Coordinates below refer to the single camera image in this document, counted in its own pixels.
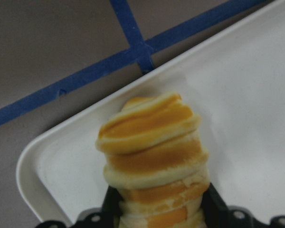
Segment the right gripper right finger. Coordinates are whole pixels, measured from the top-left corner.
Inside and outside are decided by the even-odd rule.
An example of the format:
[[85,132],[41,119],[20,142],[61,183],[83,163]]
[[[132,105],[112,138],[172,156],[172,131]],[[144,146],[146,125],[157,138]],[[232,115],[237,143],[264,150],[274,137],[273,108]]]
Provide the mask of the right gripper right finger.
[[228,207],[212,183],[203,193],[201,208],[208,228],[228,227]]

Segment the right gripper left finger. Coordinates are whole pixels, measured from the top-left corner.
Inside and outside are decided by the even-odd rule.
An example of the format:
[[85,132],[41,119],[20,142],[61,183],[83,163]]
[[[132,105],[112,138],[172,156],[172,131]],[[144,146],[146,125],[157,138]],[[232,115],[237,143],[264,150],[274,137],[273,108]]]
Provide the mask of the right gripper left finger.
[[113,228],[119,227],[120,217],[123,214],[120,208],[120,202],[123,202],[123,198],[118,190],[109,186],[104,197],[101,211],[110,213],[113,216]]

